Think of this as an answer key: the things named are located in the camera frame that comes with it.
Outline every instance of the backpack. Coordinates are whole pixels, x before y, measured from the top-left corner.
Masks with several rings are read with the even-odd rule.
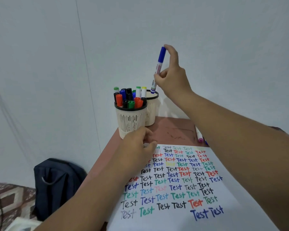
[[[35,209],[39,221],[44,221],[73,197],[87,173],[81,167],[49,158],[34,167]]]

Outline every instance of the person's left arm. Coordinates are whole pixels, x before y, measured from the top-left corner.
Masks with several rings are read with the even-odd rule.
[[[152,132],[141,127],[126,135],[100,174],[48,217],[35,231],[100,230],[121,196],[125,184],[142,170],[155,151]],[[150,145],[143,148],[143,140]]]

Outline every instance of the tiled floor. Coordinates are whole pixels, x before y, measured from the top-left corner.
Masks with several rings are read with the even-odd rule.
[[[16,217],[36,219],[31,214],[35,205],[35,189],[0,183],[0,198],[4,213],[2,230],[5,230]]]

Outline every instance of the forearm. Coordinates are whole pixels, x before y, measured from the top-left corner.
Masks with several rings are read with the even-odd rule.
[[[36,231],[100,230],[128,179],[124,174],[118,173],[116,167],[108,164],[96,178],[44,221]]]
[[[272,219],[279,216],[277,208],[287,207],[289,213],[289,135],[195,93],[174,102],[194,121],[220,161]]]

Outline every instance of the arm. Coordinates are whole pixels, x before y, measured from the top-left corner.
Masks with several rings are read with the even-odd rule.
[[[193,120],[234,178],[281,230],[289,230],[289,135],[195,94],[169,45],[169,68],[155,81]]]
[[[126,135],[108,165],[68,202],[48,217],[36,231],[99,231],[123,193],[128,180],[143,169],[155,151],[152,132],[145,128]]]

